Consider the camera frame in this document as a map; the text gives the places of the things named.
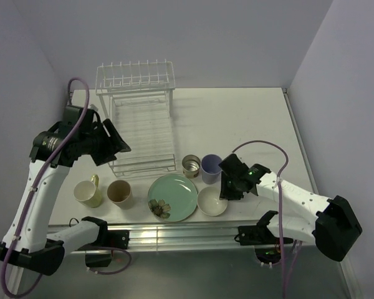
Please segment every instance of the yellow mug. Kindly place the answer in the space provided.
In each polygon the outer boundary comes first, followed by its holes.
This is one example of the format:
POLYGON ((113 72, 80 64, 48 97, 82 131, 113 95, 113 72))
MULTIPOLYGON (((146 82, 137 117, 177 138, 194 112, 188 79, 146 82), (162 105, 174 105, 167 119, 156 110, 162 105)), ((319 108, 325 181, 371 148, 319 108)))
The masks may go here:
POLYGON ((89 181, 81 181, 74 188, 77 201, 87 207, 98 207, 102 202, 102 195, 98 190, 98 176, 93 174, 89 181))

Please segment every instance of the mug handle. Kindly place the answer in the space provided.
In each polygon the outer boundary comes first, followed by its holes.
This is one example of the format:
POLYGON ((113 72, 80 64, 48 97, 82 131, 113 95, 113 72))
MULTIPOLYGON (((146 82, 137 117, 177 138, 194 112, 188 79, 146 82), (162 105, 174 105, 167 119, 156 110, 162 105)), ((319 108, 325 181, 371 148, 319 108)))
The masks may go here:
POLYGON ((93 174, 92 175, 92 178, 90 179, 94 184, 95 184, 95 187, 98 188, 98 182, 99 182, 99 178, 98 178, 98 174, 93 174))

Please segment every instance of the purple cup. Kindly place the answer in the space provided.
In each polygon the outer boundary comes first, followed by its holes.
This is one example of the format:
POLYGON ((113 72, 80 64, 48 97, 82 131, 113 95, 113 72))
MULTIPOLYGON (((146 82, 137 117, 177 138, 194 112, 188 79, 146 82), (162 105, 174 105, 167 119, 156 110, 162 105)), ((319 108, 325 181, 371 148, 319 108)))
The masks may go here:
POLYGON ((215 154, 207 154, 201 160, 202 180, 205 184, 212 185, 218 179, 222 169, 219 167, 223 159, 215 154))

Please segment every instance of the cup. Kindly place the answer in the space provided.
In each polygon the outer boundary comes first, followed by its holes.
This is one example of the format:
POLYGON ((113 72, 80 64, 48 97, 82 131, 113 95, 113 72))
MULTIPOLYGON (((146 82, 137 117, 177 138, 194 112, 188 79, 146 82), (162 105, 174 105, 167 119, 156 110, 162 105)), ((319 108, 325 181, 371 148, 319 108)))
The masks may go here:
POLYGON ((74 196, 77 201, 87 207, 98 207, 102 202, 102 195, 98 190, 98 176, 92 175, 89 181, 81 181, 74 188, 74 196))
POLYGON ((222 169, 219 167, 222 158, 216 154, 207 154, 202 158, 201 169, 202 169, 202 180, 205 184, 211 185, 216 182, 222 169))
POLYGON ((192 179, 198 176, 201 167, 201 160, 197 156, 189 154, 183 158, 181 165, 183 166, 184 176, 192 179))
POLYGON ((108 187, 107 196, 110 201, 124 210, 130 209, 134 204, 132 188, 126 181, 112 182, 108 187))

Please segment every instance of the white bowl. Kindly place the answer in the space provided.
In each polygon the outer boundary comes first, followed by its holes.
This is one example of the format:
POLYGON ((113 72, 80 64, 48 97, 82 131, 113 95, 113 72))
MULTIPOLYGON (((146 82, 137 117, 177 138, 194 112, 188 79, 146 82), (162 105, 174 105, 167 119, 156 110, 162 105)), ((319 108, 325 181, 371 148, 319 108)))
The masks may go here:
POLYGON ((220 200, 220 190, 216 187, 206 187, 198 193, 198 207, 208 216, 222 214, 229 201, 220 200))

